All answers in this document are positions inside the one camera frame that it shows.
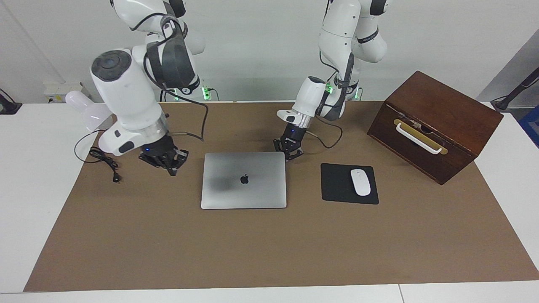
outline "desk lamp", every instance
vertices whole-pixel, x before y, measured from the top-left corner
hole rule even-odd
[[[66,95],[66,103],[79,111],[84,125],[90,132],[112,126],[112,112],[106,104],[94,103],[79,91],[69,92]]]

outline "table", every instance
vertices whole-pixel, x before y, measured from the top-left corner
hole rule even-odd
[[[25,105],[15,116],[0,119],[3,174],[0,204],[0,302],[77,301],[339,301],[339,302],[536,302],[539,281],[476,284],[380,285],[300,288],[251,288],[236,290],[108,291],[53,294],[17,294],[22,291],[33,265],[65,202],[81,162],[71,146],[87,131],[78,114],[67,105]],[[81,146],[89,148],[89,142]],[[500,161],[499,155],[518,150],[521,157]],[[516,233],[537,266],[539,222],[539,150],[506,114],[483,153],[476,160]],[[15,185],[14,180],[24,180]]]

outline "silver laptop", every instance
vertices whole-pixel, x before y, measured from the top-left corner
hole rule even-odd
[[[285,208],[285,155],[207,153],[203,209]]]

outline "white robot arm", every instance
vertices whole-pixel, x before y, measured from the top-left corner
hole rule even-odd
[[[321,54],[335,69],[331,82],[308,77],[302,84],[292,110],[278,111],[287,122],[283,136],[274,140],[275,150],[287,160],[303,154],[301,140],[318,115],[339,119],[344,105],[357,95],[361,61],[377,63],[387,52],[379,34],[377,17],[392,0],[329,0],[318,44]]]
[[[179,88],[187,94],[200,84],[193,54],[185,43],[187,26],[178,21],[185,14],[183,1],[110,3],[131,30],[148,32],[149,36],[146,45],[105,52],[92,64],[92,80],[118,118],[99,139],[99,147],[115,156],[140,148],[141,160],[175,176],[189,153],[174,145],[150,81],[164,91]]]

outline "mouse pad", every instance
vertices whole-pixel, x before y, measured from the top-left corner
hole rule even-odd
[[[356,193],[350,174],[353,169],[363,169],[366,172],[371,186],[369,195],[360,196]],[[379,203],[374,170],[371,166],[322,163],[320,165],[320,175],[322,178],[322,199],[325,201],[361,204]]]

